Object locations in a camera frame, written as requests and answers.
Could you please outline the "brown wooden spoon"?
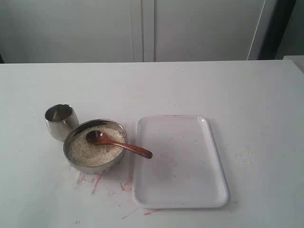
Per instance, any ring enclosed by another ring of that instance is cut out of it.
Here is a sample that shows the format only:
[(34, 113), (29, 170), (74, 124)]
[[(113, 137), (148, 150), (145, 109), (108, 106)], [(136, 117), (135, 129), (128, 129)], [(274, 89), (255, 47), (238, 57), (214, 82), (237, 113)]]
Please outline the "brown wooden spoon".
[(87, 135), (86, 135), (86, 140), (91, 143), (91, 144), (95, 144), (95, 145), (101, 145), (101, 144), (110, 144), (110, 145), (115, 145), (115, 146), (119, 146), (122, 147), (124, 149), (130, 150), (133, 153), (136, 153), (137, 155), (140, 155), (146, 159), (151, 159), (153, 154), (151, 151), (146, 150), (144, 148), (135, 146), (135, 145), (130, 145), (130, 144), (125, 144), (125, 143), (121, 143), (121, 142), (117, 142), (114, 140), (111, 140), (105, 133), (101, 132), (101, 131), (90, 131)]

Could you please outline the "steel bowl of rice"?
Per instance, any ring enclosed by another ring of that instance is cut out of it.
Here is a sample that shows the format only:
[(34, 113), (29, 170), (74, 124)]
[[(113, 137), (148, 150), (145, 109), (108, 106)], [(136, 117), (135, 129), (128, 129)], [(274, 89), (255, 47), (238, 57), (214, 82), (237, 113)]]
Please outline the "steel bowl of rice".
[(112, 120), (91, 120), (72, 131), (64, 141), (64, 155), (71, 166), (90, 175), (108, 172), (125, 156), (125, 149), (122, 147), (89, 143), (86, 136), (94, 130), (105, 132), (111, 140), (127, 143), (125, 129)]

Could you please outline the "small steel cup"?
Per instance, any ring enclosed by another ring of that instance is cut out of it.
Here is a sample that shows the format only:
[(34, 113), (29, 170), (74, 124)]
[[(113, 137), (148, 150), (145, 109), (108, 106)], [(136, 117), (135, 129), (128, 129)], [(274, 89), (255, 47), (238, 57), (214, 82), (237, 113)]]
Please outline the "small steel cup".
[(45, 121), (49, 134), (62, 142), (79, 126), (78, 117), (69, 104), (56, 104), (47, 109)]

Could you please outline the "white plastic tray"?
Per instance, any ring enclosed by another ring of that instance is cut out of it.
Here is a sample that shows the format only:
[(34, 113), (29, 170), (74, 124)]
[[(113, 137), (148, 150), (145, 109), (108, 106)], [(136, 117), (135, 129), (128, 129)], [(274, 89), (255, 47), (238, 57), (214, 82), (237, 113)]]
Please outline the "white plastic tray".
[(208, 209), (227, 203), (228, 186), (206, 118), (141, 118), (135, 142), (152, 152), (151, 159), (134, 159), (133, 199), (140, 207)]

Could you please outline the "white cabinet behind table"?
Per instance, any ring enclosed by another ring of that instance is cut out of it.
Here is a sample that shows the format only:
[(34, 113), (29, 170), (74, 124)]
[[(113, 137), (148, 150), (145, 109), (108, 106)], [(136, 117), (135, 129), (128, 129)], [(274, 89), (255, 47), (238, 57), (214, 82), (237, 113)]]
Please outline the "white cabinet behind table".
[(301, 0), (3, 0), (5, 63), (282, 59), (304, 53)]

